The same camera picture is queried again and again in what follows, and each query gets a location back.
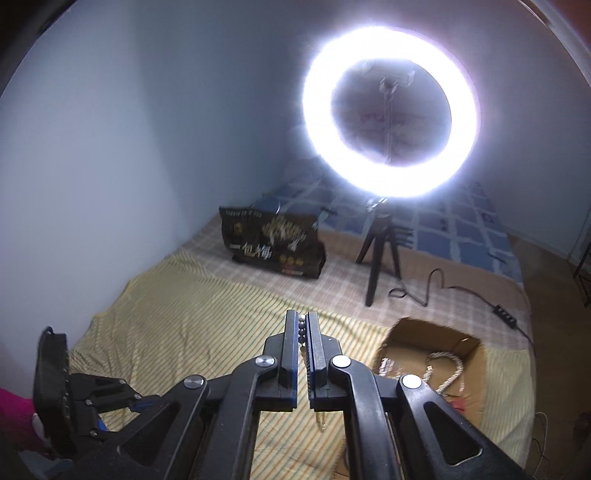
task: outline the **brown floor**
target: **brown floor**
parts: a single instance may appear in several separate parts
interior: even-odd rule
[[[544,461],[536,478],[559,479],[577,453],[574,422],[591,411],[591,307],[585,309],[565,260],[527,241],[511,238],[524,276],[532,308],[536,347],[536,410],[548,415]],[[541,422],[534,437],[543,439]],[[526,470],[532,472],[540,458],[532,446]]]

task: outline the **bag with chinese text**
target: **bag with chinese text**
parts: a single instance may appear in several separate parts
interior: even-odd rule
[[[237,262],[298,277],[318,278],[326,253],[313,215],[220,207],[222,238]]]

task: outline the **baseboard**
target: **baseboard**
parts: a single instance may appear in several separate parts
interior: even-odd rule
[[[505,229],[505,232],[507,232],[509,235],[513,235],[518,238],[521,238],[522,240],[525,240],[526,242],[534,244],[537,247],[543,248],[544,250],[547,250],[548,252],[559,256],[560,258],[564,258],[566,260],[566,258],[569,256],[568,252],[564,252],[560,248],[553,247],[552,245],[549,245],[541,240],[538,240],[537,238],[533,238],[532,236],[527,235],[527,233],[523,233],[523,232],[520,232],[519,230],[515,230],[514,228],[511,228],[508,225],[503,225],[503,228]]]

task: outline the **cardboard box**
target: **cardboard box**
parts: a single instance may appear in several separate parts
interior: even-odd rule
[[[462,360],[462,375],[443,394],[448,401],[461,405],[463,415],[480,428],[486,360],[484,346],[473,336],[423,320],[403,318],[390,330],[378,351],[373,371],[378,372],[382,358],[389,358],[394,365],[388,377],[415,374],[422,378],[427,370],[427,355],[433,352],[451,352]],[[449,358],[430,360],[429,364],[433,367],[429,381],[433,390],[456,371],[456,364]]]

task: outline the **glowing white ring light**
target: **glowing white ring light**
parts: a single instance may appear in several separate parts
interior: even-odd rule
[[[452,114],[447,144],[420,164],[377,164],[341,140],[332,116],[333,91],[349,68],[377,59],[413,61],[435,78],[447,97]],[[303,109],[308,135],[326,162],[355,186],[383,197],[421,195],[448,180],[470,154],[479,126],[475,95],[454,61],[416,34],[384,27],[361,28],[324,47],[306,77]]]

